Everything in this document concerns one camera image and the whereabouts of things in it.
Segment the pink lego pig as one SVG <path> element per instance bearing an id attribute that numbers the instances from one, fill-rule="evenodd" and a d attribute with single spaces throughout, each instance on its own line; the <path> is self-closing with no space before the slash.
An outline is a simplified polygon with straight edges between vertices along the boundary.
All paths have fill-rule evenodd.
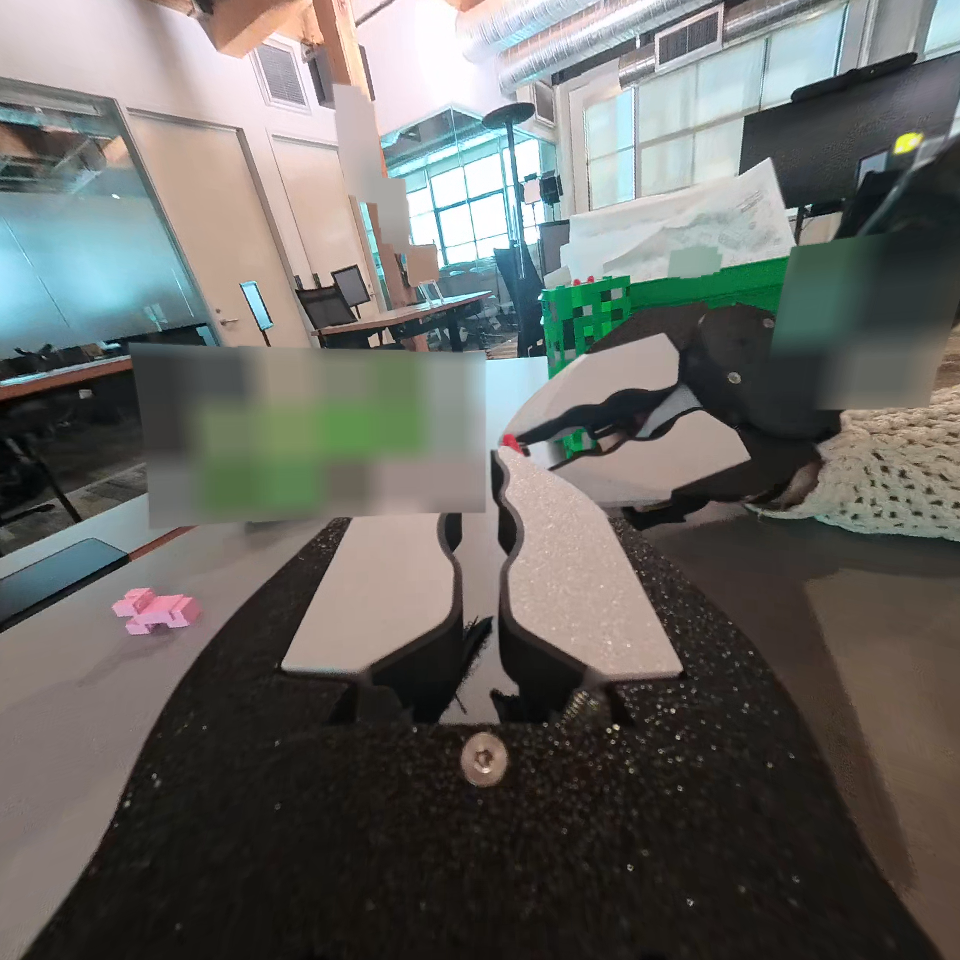
<path id="1" fill-rule="evenodd" d="M 199 602 L 186 594 L 157 594 L 148 587 L 131 589 L 111 605 L 114 616 L 126 621 L 126 632 L 135 637 L 159 630 L 192 626 L 202 615 Z"/>

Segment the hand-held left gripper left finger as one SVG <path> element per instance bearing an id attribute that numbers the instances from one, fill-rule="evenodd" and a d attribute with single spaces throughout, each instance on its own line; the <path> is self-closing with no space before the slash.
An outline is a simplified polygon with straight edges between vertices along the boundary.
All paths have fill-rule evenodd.
<path id="1" fill-rule="evenodd" d="M 458 513 L 354 517 L 284 654 L 290 675 L 371 681 L 431 643 L 459 639 Z"/>

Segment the black floor lamp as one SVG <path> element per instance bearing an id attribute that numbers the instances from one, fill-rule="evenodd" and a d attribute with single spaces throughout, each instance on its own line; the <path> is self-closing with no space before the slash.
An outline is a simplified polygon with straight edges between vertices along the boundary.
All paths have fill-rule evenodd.
<path id="1" fill-rule="evenodd" d="M 533 103 L 511 102 L 492 110 L 486 114 L 482 120 L 483 126 L 487 130 L 501 131 L 507 138 L 514 207 L 514 229 L 510 236 L 512 245 L 518 248 L 521 248 L 523 244 L 523 191 L 516 156 L 515 127 L 529 121 L 534 113 L 535 108 Z"/>

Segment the wooden desk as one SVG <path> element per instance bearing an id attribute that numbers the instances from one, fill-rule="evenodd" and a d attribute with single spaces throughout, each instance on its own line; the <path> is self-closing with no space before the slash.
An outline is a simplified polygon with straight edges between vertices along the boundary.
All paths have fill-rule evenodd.
<path id="1" fill-rule="evenodd" d="M 97 379 L 130 372 L 130 355 L 101 359 L 76 366 L 24 374 L 1 382 L 1 402 L 12 402 L 35 395 L 91 383 Z"/>
<path id="2" fill-rule="evenodd" d="M 441 330 L 447 334 L 450 350 L 461 354 L 464 351 L 462 322 L 477 309 L 483 309 L 493 297 L 492 291 L 442 297 L 376 314 L 366 320 L 313 329 L 310 336 L 324 347 L 365 350 L 370 346 L 372 336 L 385 331 L 390 331 L 394 339 L 405 342 L 426 335 L 431 330 Z"/>

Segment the person's right forearm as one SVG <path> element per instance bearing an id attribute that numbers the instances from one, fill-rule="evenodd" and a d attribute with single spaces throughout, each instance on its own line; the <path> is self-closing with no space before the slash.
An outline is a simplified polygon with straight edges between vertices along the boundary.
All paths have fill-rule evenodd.
<path id="1" fill-rule="evenodd" d="M 812 520 L 866 536 L 959 541 L 959 387 L 925 407 L 848 411 L 819 445 L 817 477 L 768 505 L 781 520 Z"/>

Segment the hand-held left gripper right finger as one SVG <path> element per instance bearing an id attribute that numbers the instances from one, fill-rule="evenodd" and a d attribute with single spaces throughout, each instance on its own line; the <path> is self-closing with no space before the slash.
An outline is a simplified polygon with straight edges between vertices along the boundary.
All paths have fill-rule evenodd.
<path id="1" fill-rule="evenodd" d="M 633 683 L 679 677 L 683 666 L 604 510 L 510 447 L 491 454 L 498 484 L 501 661 L 508 636 L 554 656 L 583 678 Z"/>

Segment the white wall vent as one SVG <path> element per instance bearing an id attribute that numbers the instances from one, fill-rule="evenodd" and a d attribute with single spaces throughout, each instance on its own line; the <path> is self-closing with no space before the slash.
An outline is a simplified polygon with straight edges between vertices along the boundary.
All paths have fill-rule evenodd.
<path id="1" fill-rule="evenodd" d="M 311 113 L 294 46 L 268 40 L 251 51 L 250 59 L 267 105 L 298 114 Z"/>

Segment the silver ventilation ducts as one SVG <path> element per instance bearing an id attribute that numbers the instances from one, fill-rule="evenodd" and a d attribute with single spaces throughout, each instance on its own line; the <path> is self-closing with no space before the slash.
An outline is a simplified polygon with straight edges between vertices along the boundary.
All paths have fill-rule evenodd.
<path id="1" fill-rule="evenodd" d="M 462 55 L 494 59 L 501 93 L 699 13 L 707 1 L 485 1 L 456 14 Z"/>

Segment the white door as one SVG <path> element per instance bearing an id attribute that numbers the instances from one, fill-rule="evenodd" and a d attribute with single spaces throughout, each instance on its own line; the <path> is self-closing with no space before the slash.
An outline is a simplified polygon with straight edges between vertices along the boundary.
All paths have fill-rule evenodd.
<path id="1" fill-rule="evenodd" d="M 308 347 L 241 128 L 139 109 L 126 119 L 220 342 Z"/>

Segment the large black monitor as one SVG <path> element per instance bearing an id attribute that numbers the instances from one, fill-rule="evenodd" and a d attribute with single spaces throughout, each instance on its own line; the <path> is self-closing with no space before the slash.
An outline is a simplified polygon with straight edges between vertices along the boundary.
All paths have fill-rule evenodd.
<path id="1" fill-rule="evenodd" d="M 774 163 L 784 205 L 841 211 L 837 236 L 958 222 L 959 54 L 751 114 L 740 171 Z"/>

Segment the green lego creeper figure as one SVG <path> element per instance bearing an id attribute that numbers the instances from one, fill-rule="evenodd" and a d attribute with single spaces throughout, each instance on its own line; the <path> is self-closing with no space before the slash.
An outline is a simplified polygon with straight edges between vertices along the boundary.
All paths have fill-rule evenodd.
<path id="1" fill-rule="evenodd" d="M 609 275 L 540 293 L 549 380 L 626 322 L 633 312 L 630 289 L 627 275 Z"/>

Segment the green plastic bin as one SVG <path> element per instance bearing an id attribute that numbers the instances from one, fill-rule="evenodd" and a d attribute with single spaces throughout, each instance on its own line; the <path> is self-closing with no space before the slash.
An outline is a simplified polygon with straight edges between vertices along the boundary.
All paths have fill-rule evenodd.
<path id="1" fill-rule="evenodd" d="M 746 305 L 777 314 L 788 257 L 755 261 L 699 277 L 666 277 L 630 283 L 633 310 L 704 303 L 709 308 Z"/>

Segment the white paper sheets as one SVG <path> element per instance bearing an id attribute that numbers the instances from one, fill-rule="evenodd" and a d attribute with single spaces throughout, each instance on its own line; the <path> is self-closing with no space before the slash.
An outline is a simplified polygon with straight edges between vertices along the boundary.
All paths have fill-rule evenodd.
<path id="1" fill-rule="evenodd" d="M 673 193 L 574 215 L 561 246 L 570 281 L 628 277 L 650 282 L 679 276 L 679 252 L 711 250 L 717 269 L 787 258 L 795 241 L 771 158 L 747 172 Z"/>

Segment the black video bar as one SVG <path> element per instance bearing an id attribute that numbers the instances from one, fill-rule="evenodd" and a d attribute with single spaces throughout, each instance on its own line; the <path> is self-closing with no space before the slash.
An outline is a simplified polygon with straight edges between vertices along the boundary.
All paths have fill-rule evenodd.
<path id="1" fill-rule="evenodd" d="M 855 67 L 831 78 L 824 78 L 796 88 L 790 95 L 791 103 L 810 101 L 834 92 L 848 90 L 864 83 L 898 73 L 913 66 L 919 58 L 917 52 L 899 54 L 873 64 Z"/>

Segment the duct vent grille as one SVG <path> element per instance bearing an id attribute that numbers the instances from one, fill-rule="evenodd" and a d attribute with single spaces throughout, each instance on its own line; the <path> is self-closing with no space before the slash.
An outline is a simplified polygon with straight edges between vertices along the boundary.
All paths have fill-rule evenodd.
<path id="1" fill-rule="evenodd" d="M 654 35 L 654 72 L 686 66 L 723 48 L 726 7 L 707 7 Z"/>

